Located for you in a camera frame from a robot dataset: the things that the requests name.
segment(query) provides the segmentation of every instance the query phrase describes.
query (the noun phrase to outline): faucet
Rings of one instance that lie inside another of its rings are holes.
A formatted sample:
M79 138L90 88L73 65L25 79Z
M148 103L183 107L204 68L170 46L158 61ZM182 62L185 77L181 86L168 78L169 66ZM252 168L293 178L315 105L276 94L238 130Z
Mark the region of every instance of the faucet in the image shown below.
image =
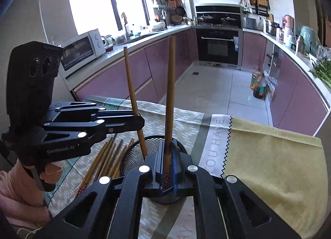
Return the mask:
M127 25L127 16L125 15L125 12L122 13L121 17L124 20L125 37L126 37L127 41L129 41L130 37L133 36L133 34L131 34L129 32L129 27Z

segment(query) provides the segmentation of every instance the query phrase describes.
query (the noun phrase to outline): countertop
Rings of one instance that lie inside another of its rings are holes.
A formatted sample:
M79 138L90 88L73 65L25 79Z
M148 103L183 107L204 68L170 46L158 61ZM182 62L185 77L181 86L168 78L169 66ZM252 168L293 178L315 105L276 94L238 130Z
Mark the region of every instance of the countertop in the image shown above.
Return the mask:
M169 35L179 33L189 28L191 28L191 25L168 26L167 29L155 35L148 36L144 39L138 40L130 44L114 46L114 49L111 52L107 52L101 55L100 57L94 59L93 61L89 62L88 64L84 65L83 67L63 79L67 84L68 89L72 90L84 80L86 80L88 77L92 76L95 72L123 57L125 46L130 53L137 49L145 47L146 45L153 43L157 40L163 39Z
M258 30L251 29L243 29L244 32L254 33L258 35L262 35L275 45L277 45L280 49L282 49L290 58L296 63L298 67L304 72L304 74L311 80L314 86L318 89L324 101L330 108L331 106L331 89L327 87L319 78L314 77L314 75L310 72L312 65L309 63L309 59L305 58L303 55L297 55L294 50L286 47L283 43L280 43L276 40L276 37L270 36L264 32Z

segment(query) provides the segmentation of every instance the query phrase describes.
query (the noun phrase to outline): bottle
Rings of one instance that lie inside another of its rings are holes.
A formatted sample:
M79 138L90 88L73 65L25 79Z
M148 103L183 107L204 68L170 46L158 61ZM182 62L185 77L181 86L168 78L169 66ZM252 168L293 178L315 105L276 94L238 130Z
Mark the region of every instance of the bottle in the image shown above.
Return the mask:
M252 80L251 80L251 85L250 85L252 90L254 90L255 83L258 80L258 78L261 76L260 68L258 68L258 69L255 68L255 70L256 71L252 74Z
M265 87L266 86L267 86L267 82L265 82L264 74L262 74L258 78L258 80L257 80L257 82L255 84L253 96L255 98L262 99L264 97L264 92L265 92Z

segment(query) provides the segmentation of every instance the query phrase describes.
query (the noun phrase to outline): black mesh cup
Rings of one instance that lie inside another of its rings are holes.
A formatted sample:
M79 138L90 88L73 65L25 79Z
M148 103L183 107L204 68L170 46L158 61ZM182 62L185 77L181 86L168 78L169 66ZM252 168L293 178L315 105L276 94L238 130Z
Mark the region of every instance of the black mesh cup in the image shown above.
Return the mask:
M160 140L164 141L164 135L150 135L145 137L145 144L147 148L147 153L154 154L158 152L158 145ZM177 141L178 148L181 152L187 153L184 146ZM139 141L136 141L131 147L129 147L121 161L120 165L120 174L121 176L125 176L132 169L140 167L144 164L144 157L141 153L141 148ZM151 198L152 201L158 204L172 204L179 200L177 196L173 193L173 181L171 172L168 175L167 185L165 190L163 191L163 195L158 198Z

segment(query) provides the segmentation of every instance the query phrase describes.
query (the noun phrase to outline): green vegetable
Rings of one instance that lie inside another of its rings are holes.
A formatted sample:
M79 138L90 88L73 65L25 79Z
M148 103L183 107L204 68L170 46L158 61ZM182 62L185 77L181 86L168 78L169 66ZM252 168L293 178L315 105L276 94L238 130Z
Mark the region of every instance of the green vegetable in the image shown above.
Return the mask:
M317 63L313 63L313 66L314 70L311 71L312 74L331 88L331 61L321 59Z

